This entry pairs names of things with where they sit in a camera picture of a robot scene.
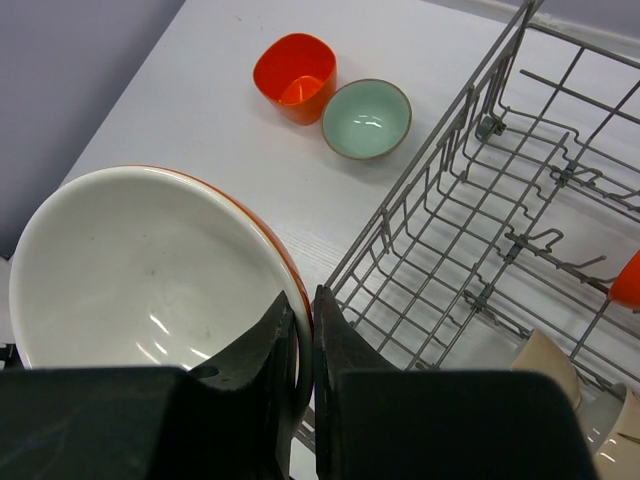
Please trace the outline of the small white bowl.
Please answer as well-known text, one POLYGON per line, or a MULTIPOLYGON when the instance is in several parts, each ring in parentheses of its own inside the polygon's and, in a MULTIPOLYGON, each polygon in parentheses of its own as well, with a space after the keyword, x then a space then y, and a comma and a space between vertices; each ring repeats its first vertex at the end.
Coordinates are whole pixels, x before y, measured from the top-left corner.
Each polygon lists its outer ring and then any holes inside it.
POLYGON ((277 235, 185 173, 109 167, 51 194, 11 262, 10 320, 28 368, 191 369, 253 327, 279 295, 295 315, 301 420, 312 380, 310 301, 277 235))

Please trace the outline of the orange round bowl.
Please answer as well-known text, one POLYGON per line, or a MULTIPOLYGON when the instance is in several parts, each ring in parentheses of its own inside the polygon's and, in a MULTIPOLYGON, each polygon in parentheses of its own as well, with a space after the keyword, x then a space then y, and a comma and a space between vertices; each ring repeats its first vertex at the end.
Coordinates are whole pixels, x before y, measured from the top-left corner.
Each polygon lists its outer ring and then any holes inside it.
POLYGON ((608 292, 608 299, 631 310, 640 306, 640 251, 620 271, 608 292))

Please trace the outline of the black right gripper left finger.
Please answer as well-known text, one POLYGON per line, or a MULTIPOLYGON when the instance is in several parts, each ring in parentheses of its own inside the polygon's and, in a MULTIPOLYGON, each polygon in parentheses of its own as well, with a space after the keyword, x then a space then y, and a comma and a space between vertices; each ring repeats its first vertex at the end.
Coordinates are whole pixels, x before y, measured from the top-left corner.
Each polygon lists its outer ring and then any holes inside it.
POLYGON ((5 479, 285 479, 295 430, 285 295, 196 368, 9 370, 5 479))

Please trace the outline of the beige painted ceramic bowl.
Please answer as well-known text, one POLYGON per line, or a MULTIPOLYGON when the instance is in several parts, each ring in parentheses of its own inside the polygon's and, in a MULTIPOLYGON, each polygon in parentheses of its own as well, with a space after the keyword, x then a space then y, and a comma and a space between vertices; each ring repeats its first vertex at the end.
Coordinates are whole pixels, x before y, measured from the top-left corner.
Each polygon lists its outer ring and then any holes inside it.
POLYGON ((582 402, 580 380, 569 357, 542 331, 534 329, 516 351, 511 370, 540 373, 554 380, 576 411, 582 402))

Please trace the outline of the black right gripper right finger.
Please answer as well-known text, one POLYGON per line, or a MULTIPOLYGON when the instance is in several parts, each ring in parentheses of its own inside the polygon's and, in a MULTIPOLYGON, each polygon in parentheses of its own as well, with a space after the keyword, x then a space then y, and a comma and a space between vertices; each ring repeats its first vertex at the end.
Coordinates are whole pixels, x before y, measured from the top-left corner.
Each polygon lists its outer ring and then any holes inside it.
POLYGON ((593 479, 576 416, 548 376, 403 371, 313 303, 316 472, 322 479, 593 479))

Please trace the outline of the grey wire dish rack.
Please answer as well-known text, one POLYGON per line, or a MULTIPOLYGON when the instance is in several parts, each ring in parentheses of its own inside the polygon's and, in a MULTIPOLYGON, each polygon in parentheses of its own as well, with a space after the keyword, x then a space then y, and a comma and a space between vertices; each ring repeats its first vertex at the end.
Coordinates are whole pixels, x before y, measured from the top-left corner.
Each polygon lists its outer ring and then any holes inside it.
POLYGON ((586 398, 639 383, 639 58, 525 1, 327 280, 406 370, 501 368, 534 332, 586 398))

